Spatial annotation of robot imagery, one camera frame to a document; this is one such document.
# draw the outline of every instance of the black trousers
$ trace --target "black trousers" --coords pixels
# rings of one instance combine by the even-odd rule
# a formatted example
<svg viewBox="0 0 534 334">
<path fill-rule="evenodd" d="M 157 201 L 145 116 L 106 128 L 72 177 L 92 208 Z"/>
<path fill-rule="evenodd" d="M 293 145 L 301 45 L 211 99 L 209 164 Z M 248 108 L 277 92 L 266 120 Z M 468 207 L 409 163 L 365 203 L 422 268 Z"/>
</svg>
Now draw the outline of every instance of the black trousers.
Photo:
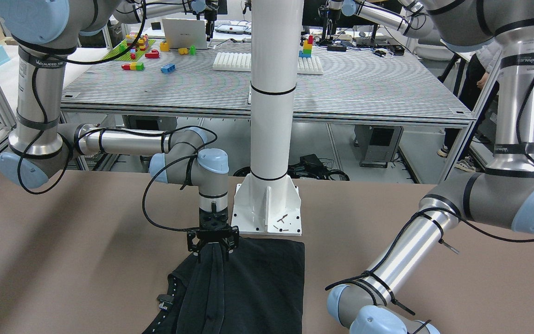
<svg viewBox="0 0 534 334">
<path fill-rule="evenodd" d="M 477 59 L 477 55 L 473 55 L 473 57 L 471 57 L 471 61 L 469 62 L 469 66 L 467 66 L 467 72 L 465 74 L 463 82 L 463 89 L 460 95 L 458 96 L 458 99 L 463 102 L 463 104 L 469 110 L 473 110 L 475 104 L 477 103 L 477 99 L 479 99 L 479 95 L 481 95 L 481 89 L 477 87 L 477 82 L 481 80 L 484 74 L 485 68 L 483 67 L 483 65 L 481 65 L 479 59 Z M 499 87 L 500 85 L 498 83 L 494 85 L 494 88 L 489 94 L 485 105 L 481 109 L 477 122 L 475 123 L 475 125 L 473 125 L 473 131 L 471 131 L 471 135 L 467 138 L 464 145 L 464 150 L 458 157 L 458 160 L 464 159 L 464 157 L 466 157 L 466 155 L 468 154 L 469 145 L 473 140 L 473 136 L 475 135 L 475 132 L 477 131 L 477 128 L 479 127 L 481 122 L 485 120 L 485 112 L 489 108 L 490 102 L 494 99 L 494 97 L 496 97 Z M 459 131 L 460 129 L 445 129 L 445 146 L 447 146 L 449 150 L 451 150 Z"/>
</svg>

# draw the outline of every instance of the silver laptop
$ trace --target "silver laptop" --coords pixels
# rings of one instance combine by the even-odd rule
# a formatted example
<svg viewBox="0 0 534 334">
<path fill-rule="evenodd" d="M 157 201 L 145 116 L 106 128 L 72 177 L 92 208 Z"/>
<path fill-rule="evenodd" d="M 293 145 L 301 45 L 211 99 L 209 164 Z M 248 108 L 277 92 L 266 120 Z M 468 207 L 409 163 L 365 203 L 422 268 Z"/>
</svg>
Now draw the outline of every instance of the silver laptop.
<svg viewBox="0 0 534 334">
<path fill-rule="evenodd" d="M 162 19 L 166 41 L 171 48 L 191 47 L 207 49 L 205 20 L 203 19 Z"/>
</svg>

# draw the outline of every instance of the white pillar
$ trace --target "white pillar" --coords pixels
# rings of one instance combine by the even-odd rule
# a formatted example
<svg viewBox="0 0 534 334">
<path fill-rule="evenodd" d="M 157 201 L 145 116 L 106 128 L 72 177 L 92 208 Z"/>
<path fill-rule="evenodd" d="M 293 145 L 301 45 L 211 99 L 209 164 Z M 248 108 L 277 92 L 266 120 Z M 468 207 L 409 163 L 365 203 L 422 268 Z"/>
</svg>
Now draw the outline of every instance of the white pillar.
<svg viewBox="0 0 534 334">
<path fill-rule="evenodd" d="M 235 195 L 242 233 L 301 235 L 300 198 L 288 170 L 301 0 L 255 0 L 250 169 Z"/>
</svg>

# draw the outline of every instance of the black garment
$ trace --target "black garment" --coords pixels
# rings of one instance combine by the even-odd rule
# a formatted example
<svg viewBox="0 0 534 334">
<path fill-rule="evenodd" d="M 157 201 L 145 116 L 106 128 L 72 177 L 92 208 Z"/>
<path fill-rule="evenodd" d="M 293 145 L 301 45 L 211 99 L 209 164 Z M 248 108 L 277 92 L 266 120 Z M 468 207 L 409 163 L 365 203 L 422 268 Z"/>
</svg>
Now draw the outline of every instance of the black garment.
<svg viewBox="0 0 534 334">
<path fill-rule="evenodd" d="M 301 334 L 304 276 L 303 243 L 241 238 L 229 262 L 206 245 L 168 276 L 172 305 L 144 334 Z"/>
<path fill-rule="evenodd" d="M 477 59 L 477 55 L 473 55 L 473 57 L 471 57 L 469 65 L 467 66 L 467 72 L 465 74 L 463 82 L 463 89 L 460 95 L 458 96 L 458 99 L 463 102 L 464 106 L 466 106 L 469 110 L 473 110 L 473 108 L 475 108 L 477 99 L 479 99 L 479 95 L 481 95 L 481 89 L 477 87 L 477 82 L 481 80 L 484 74 L 485 68 L 483 67 L 483 65 L 481 65 L 479 59 Z M 485 112 L 490 107 L 491 101 L 494 99 L 494 97 L 496 97 L 499 88 L 500 84 L 496 82 L 494 88 L 489 93 L 489 97 L 488 100 L 485 102 L 485 106 L 483 106 L 481 112 L 479 113 L 479 118 L 477 119 L 477 122 L 475 123 L 475 125 L 473 125 L 473 131 L 466 140 L 464 144 L 464 150 L 460 154 L 460 157 L 458 157 L 458 160 L 464 159 L 464 157 L 466 157 L 466 155 L 468 154 L 469 145 L 471 145 L 473 136 L 475 135 L 475 132 L 477 132 L 477 128 L 479 127 L 481 122 L 485 120 Z M 451 150 L 459 131 L 460 129 L 445 129 L 445 146 L 447 146 L 449 150 Z"/>
</svg>

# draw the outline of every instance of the brown tabletop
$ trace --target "brown tabletop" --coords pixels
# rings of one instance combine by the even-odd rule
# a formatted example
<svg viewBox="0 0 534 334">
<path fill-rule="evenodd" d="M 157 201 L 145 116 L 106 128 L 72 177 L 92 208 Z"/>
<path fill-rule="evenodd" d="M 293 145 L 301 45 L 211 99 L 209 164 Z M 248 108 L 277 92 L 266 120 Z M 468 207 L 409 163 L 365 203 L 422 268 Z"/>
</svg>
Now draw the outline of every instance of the brown tabletop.
<svg viewBox="0 0 534 334">
<path fill-rule="evenodd" d="M 0 333 L 140 333 L 166 275 L 187 256 L 183 233 L 141 213 L 149 176 L 68 171 L 45 195 L 0 174 Z M 234 189 L 240 179 L 231 178 Z M 305 333 L 346 334 L 326 311 L 329 283 L 361 273 L 431 186 L 296 180 L 306 246 Z M 197 224 L 197 189 L 157 184 L 150 215 Z M 513 233 L 486 230 L 509 237 Z M 534 333 L 534 244 L 507 244 L 461 224 L 397 296 L 443 334 Z"/>
</svg>

